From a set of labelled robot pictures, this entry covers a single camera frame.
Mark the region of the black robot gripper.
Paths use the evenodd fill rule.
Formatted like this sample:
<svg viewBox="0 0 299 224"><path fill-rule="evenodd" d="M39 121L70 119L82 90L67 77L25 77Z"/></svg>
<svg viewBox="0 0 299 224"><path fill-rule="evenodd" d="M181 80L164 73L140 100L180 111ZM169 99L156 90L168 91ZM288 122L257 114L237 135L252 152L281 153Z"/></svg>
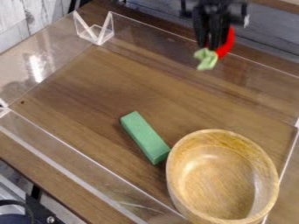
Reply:
<svg viewBox="0 0 299 224"><path fill-rule="evenodd" d="M232 14L230 7L238 7L240 13ZM210 16L209 23L204 15L192 15L192 26L198 48L204 48L208 43L209 49L216 50L226 41L229 25L248 26L248 1L246 0L197 0L194 7L201 13Z"/></svg>

